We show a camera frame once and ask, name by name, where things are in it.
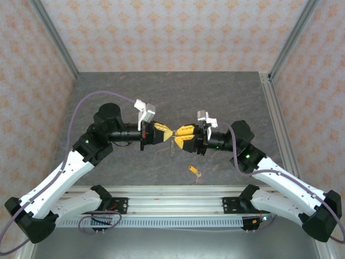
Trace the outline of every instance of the enclosure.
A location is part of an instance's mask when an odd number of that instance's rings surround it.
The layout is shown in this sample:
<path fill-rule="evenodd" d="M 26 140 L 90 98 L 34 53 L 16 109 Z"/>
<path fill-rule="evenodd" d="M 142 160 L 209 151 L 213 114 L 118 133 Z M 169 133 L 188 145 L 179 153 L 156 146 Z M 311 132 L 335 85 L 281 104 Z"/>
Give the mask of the enclosure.
<path fill-rule="evenodd" d="M 72 114 L 94 91 L 153 104 L 154 120 L 174 132 L 198 124 L 200 110 L 218 122 L 245 120 L 255 134 L 252 143 L 279 166 L 345 199 L 341 0 L 13 0 L 0 3 L 0 14 L 2 204 L 59 166 Z M 105 103 L 120 106 L 124 123 L 137 123 L 133 104 L 98 94 L 80 106 L 71 145 Z M 227 128 L 219 124 L 217 131 Z M 114 146 L 64 197 L 102 185 L 132 199 L 128 211 L 137 216 L 150 217 L 157 206 L 183 214 L 190 206 L 214 217 L 215 197 L 239 195 L 249 184 L 275 191 L 239 175 L 231 158 L 219 150 L 188 153 L 174 138 L 144 151 L 138 142 Z M 152 193 L 169 197 L 156 204 Z M 4 207 L 0 211 L 4 227 L 10 217 Z M 345 258 L 343 246 L 314 241 L 283 218 L 265 231 L 118 228 L 95 238 L 58 228 L 9 258 L 55 258 L 52 251 L 56 258 Z M 333 236 L 342 239 L 339 227 Z M 23 238 L 12 226 L 1 251 Z"/>

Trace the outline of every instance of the marble surface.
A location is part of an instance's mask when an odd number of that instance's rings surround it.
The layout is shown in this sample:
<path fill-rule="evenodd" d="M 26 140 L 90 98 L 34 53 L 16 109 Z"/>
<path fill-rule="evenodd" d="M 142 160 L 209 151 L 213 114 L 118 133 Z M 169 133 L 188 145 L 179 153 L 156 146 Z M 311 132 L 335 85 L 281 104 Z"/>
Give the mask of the marble surface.
<path fill-rule="evenodd" d="M 197 123 L 197 111 L 207 110 L 210 117 L 231 124 L 245 120 L 256 135 L 252 143 L 282 165 L 277 140 L 257 72 L 109 72 L 81 73 L 68 108 L 52 168 L 63 159 L 67 128 L 78 101 L 88 93 L 110 90 L 156 106 L 155 120 L 176 130 Z M 81 106 L 72 130 L 71 143 L 93 123 L 93 114 L 108 102 L 121 108 L 122 120 L 137 122 L 137 109 L 132 103 L 105 94 L 87 99 Z M 225 132 L 226 128 L 216 131 Z M 188 170 L 195 166 L 202 176 L 198 185 L 263 185 L 254 178 L 239 175 L 230 163 L 231 152 L 207 150 L 205 156 L 188 153 L 171 139 L 146 146 L 114 146 L 114 152 L 75 185 L 103 186 L 171 186 L 194 185 L 196 177 Z"/>

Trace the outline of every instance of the gray floor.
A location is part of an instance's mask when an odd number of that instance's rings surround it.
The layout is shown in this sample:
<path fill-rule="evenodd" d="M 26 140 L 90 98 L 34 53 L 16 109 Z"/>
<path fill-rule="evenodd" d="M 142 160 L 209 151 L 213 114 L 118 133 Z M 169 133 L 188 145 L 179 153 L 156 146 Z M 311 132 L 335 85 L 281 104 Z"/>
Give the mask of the gray floor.
<path fill-rule="evenodd" d="M 197 111 L 207 110 L 211 117 L 231 124 L 245 120 L 256 135 L 252 143 L 282 165 L 277 140 L 257 72 L 125 72 L 81 73 L 68 109 L 59 145 L 53 162 L 55 168 L 63 159 L 67 127 L 78 101 L 96 90 L 111 90 L 132 99 L 141 99 L 156 106 L 155 120 L 176 130 L 197 123 Z M 73 125 L 72 143 L 93 123 L 93 114 L 108 102 L 121 107 L 122 119 L 137 122 L 138 110 L 122 99 L 100 95 L 85 101 Z M 225 132 L 226 128 L 217 129 Z M 76 185 L 147 186 L 194 185 L 196 177 L 190 165 L 203 173 L 200 185 L 263 184 L 236 173 L 229 162 L 230 152 L 208 150 L 205 157 L 180 150 L 174 156 L 168 140 L 139 151 L 139 143 L 114 147 L 92 172 Z"/>
<path fill-rule="evenodd" d="M 318 259 L 315 242 L 297 224 L 278 218 L 255 234 L 243 230 L 118 228 L 87 236 L 56 229 L 35 245 L 33 259 Z"/>

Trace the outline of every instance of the yellow object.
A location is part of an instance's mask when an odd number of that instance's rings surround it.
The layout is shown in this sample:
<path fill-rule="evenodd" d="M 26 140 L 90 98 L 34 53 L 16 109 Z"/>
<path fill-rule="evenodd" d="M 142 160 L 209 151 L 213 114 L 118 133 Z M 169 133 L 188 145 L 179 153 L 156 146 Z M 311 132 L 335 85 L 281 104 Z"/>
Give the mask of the yellow object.
<path fill-rule="evenodd" d="M 192 135 L 194 128 L 194 125 L 184 125 L 176 131 L 176 136 Z"/>
<path fill-rule="evenodd" d="M 194 166 L 189 166 L 189 171 L 196 174 L 198 172 L 198 169 L 196 169 Z"/>
<path fill-rule="evenodd" d="M 183 142 L 185 140 L 191 140 L 192 138 L 194 138 L 194 135 L 175 137 L 175 143 L 180 147 L 180 149 L 183 149 Z"/>
<path fill-rule="evenodd" d="M 153 125 L 157 130 L 164 132 L 164 142 L 167 141 L 173 135 L 173 131 L 169 129 L 166 125 L 160 124 L 159 122 L 155 122 Z"/>

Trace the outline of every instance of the patterned wallpaper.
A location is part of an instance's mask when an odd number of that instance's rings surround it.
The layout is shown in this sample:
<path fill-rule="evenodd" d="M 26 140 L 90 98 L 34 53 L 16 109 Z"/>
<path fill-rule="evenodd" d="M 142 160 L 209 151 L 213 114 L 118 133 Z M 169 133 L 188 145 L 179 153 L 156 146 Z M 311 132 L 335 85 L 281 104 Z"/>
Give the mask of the patterned wallpaper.
<path fill-rule="evenodd" d="M 49 173 L 74 79 L 28 0 L 0 1 L 0 229 L 3 204 Z M 1 251 L 21 231 L 6 234 Z"/>
<path fill-rule="evenodd" d="M 43 0 L 81 72 L 270 72 L 307 0 Z"/>
<path fill-rule="evenodd" d="M 340 193 L 345 224 L 344 75 L 345 5 L 323 0 L 274 87 L 302 176 Z M 335 236 L 342 239 L 339 231 Z M 345 256 L 345 246 L 341 248 Z"/>

